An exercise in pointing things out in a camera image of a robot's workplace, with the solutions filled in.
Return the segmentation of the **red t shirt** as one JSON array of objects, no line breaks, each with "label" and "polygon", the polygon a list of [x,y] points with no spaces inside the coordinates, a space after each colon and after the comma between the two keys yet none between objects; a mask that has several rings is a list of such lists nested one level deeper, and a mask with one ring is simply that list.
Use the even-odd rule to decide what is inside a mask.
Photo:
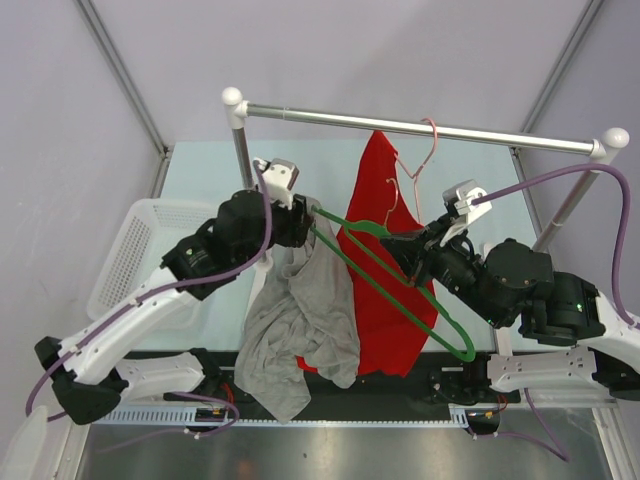
[{"label": "red t shirt", "polygon": [[[402,195],[392,184],[397,179],[397,151],[380,131],[374,132],[362,154],[354,190],[346,212],[349,221],[370,220],[384,224],[392,233],[420,228]],[[438,312],[416,288],[401,284],[350,240],[343,230],[337,234],[341,251],[370,275],[382,288],[429,328]],[[354,308],[360,340],[358,373],[382,372],[406,376],[413,368],[428,333],[419,328],[383,297],[355,270],[349,269],[353,283]]]}]

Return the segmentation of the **grey t shirt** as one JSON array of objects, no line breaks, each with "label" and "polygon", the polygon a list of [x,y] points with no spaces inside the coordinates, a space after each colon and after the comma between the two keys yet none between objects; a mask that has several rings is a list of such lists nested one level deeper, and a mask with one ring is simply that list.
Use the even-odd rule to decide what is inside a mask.
[{"label": "grey t shirt", "polygon": [[245,319],[235,363],[236,386],[280,423],[311,401],[299,359],[341,389],[354,384],[360,364],[351,277],[333,251],[330,224],[317,220],[315,227],[269,272]]}]

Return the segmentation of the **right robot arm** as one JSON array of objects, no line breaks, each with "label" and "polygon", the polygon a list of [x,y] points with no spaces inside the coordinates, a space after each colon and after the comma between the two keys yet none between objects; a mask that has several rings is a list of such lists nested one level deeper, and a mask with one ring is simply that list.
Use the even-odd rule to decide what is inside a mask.
[{"label": "right robot arm", "polygon": [[492,328],[518,323],[522,337],[553,346],[551,353],[493,354],[485,367],[464,372],[461,388],[469,399],[484,401],[495,391],[589,388],[638,400],[638,330],[592,283],[555,270],[548,254],[508,238],[481,256],[466,232],[447,239],[436,222],[380,243],[411,286],[435,281]]}]

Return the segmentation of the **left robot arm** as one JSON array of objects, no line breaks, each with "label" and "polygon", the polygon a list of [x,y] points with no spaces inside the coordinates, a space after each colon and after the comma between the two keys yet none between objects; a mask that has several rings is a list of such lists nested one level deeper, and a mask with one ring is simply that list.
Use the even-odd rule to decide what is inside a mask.
[{"label": "left robot arm", "polygon": [[105,317],[67,338],[41,339],[34,350],[64,414],[87,425],[125,400],[214,397],[222,373],[204,348],[137,361],[125,357],[179,312],[235,281],[273,245],[302,246],[311,224],[302,195],[285,205],[256,190],[238,191],[215,217],[179,240],[149,278]]}]

